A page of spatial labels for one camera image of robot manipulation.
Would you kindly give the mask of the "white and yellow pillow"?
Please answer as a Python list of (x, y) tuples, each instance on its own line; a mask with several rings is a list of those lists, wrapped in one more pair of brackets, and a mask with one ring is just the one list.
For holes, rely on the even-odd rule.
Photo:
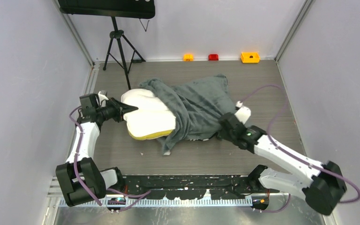
[(123, 116), (130, 136), (136, 140), (168, 136), (176, 128), (175, 115), (150, 90), (131, 89), (121, 96), (121, 102), (138, 107)]

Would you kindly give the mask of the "grey plush pillowcase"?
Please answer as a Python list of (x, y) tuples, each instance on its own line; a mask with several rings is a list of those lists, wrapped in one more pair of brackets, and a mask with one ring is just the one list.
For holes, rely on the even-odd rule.
[(158, 139), (163, 155), (170, 155), (182, 140), (212, 138), (221, 129), (219, 118), (237, 111), (230, 97), (227, 77), (223, 74), (174, 86), (151, 78), (141, 82), (139, 88), (150, 90), (175, 116), (175, 129)]

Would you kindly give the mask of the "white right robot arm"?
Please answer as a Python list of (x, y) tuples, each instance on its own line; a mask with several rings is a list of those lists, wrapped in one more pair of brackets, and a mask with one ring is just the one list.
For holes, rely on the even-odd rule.
[(329, 216), (347, 191), (339, 165), (322, 163), (301, 155), (270, 137), (257, 126), (246, 127), (234, 113), (219, 119), (218, 136), (242, 150), (264, 157), (287, 173), (258, 165), (249, 174), (249, 187), (254, 192), (275, 189), (304, 200), (316, 212)]

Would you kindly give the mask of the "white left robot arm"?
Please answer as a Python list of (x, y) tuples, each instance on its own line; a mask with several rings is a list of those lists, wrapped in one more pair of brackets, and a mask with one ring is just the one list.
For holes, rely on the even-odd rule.
[(125, 188), (122, 174), (117, 167), (99, 170), (93, 160), (95, 146), (105, 121), (124, 121), (124, 115), (138, 110), (114, 98), (104, 91), (79, 97), (80, 106), (69, 118), (75, 125), (75, 140), (65, 163), (55, 169), (63, 198), (69, 207), (95, 201), (102, 205), (109, 189), (120, 194)]

